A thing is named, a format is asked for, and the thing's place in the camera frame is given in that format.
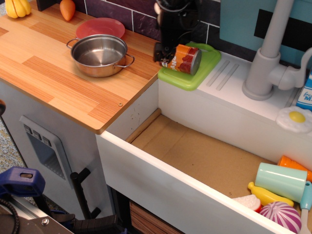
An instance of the toy can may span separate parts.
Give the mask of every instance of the toy can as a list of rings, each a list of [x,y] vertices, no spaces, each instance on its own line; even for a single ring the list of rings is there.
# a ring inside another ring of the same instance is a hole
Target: toy can
[[[179,44],[176,48],[175,57],[171,62],[162,62],[163,67],[174,71],[195,75],[201,61],[201,50],[198,48]]]

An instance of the red plate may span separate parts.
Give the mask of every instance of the red plate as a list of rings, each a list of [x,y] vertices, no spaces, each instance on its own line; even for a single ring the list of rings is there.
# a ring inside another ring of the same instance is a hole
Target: red plate
[[[77,38],[84,38],[94,34],[108,34],[121,38],[125,33],[125,26],[111,18],[95,18],[82,23],[76,31]]]

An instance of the wooden countertop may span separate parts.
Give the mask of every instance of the wooden countertop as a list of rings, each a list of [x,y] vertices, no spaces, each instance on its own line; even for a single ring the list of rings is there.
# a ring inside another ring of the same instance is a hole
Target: wooden countertop
[[[126,30],[122,39],[134,64],[111,77],[88,77],[76,68],[66,43],[93,17],[76,12],[67,22],[59,4],[42,12],[36,1],[31,6],[26,17],[0,18],[0,80],[101,134],[157,79],[155,40]]]

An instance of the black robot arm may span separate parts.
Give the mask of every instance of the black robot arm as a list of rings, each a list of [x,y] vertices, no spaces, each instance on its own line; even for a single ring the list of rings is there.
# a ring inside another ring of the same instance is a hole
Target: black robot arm
[[[161,42],[155,44],[154,61],[170,62],[181,38],[190,34],[199,22],[202,0],[156,0]]]

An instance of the drawer front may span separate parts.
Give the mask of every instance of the drawer front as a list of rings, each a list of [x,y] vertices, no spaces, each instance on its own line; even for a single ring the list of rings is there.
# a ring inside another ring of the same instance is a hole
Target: drawer front
[[[97,136],[106,183],[186,234],[291,234],[105,131]]]

